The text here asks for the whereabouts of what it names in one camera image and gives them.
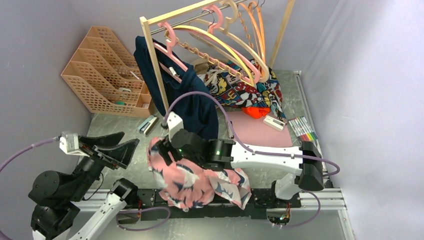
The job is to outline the pink patterned shorts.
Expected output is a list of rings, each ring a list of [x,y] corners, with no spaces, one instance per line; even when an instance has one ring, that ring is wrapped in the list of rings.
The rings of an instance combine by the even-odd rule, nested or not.
[[[249,178],[242,169],[213,171],[185,158],[179,161],[172,159],[167,165],[155,146],[160,140],[154,137],[148,144],[147,167],[160,190],[160,197],[170,207],[188,212],[189,209],[203,208],[219,196],[245,209],[252,191]]]

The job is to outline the yellow hanger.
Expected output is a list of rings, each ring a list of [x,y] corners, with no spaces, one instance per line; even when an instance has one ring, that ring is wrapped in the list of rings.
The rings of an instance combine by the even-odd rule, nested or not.
[[[224,47],[224,45],[222,44],[220,44],[219,43],[219,41],[220,42],[223,42],[223,41],[221,41],[220,39],[218,39],[216,36],[214,36],[213,34],[211,34],[211,33],[209,33],[209,32],[207,32],[207,31],[205,31],[205,30],[203,30],[203,29],[200,29],[200,28],[198,28],[198,27],[195,27],[195,26],[191,26],[191,25],[177,25],[177,26],[175,26],[175,27],[172,27],[173,28],[173,30],[174,31],[185,31],[185,32],[189,32],[189,33],[191,33],[191,34],[194,34],[194,35],[196,35],[197,37],[199,37],[200,39],[204,39],[204,40],[211,40],[212,42],[215,42],[218,46],[220,46],[220,47],[222,47],[222,48],[224,48],[225,49],[225,47]],[[236,55],[233,55],[229,50],[227,50],[227,49],[225,49],[225,51],[224,51],[226,54],[228,53],[230,56],[232,56],[232,58],[235,60],[235,57],[236,57]],[[244,57],[241,53],[237,53],[237,55],[242,59],[242,57]],[[251,63],[248,61],[248,60],[243,60],[243,62],[246,64],[246,65],[248,65],[248,64],[250,64],[251,65]],[[248,66],[248,68],[250,69],[250,71],[251,71],[251,73],[252,73],[252,75],[255,75],[254,76],[254,84],[253,85],[251,85],[252,87],[259,81],[259,79],[260,79],[260,73],[259,73],[259,70],[255,67],[255,66],[252,66],[252,67],[249,67]]]

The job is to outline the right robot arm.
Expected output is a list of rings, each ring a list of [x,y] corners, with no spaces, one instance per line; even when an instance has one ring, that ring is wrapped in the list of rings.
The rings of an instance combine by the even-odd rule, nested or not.
[[[300,147],[247,146],[231,139],[202,139],[195,133],[180,129],[155,144],[167,165],[188,160],[196,166],[224,173],[243,168],[271,168],[286,172],[275,181],[270,202],[282,207],[301,191],[322,191],[324,185],[323,159],[311,142]]]

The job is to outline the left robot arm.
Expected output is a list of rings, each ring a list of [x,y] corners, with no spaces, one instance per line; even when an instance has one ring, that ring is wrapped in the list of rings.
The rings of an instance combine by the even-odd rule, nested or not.
[[[98,137],[61,133],[59,148],[82,159],[70,174],[47,170],[34,180],[28,197],[36,204],[30,223],[35,240],[65,240],[80,212],[75,203],[84,199],[103,169],[129,166],[140,141],[134,138],[122,142],[124,135],[122,131]],[[98,210],[71,239],[95,240],[121,210],[139,202],[137,191],[131,181],[118,179]]]

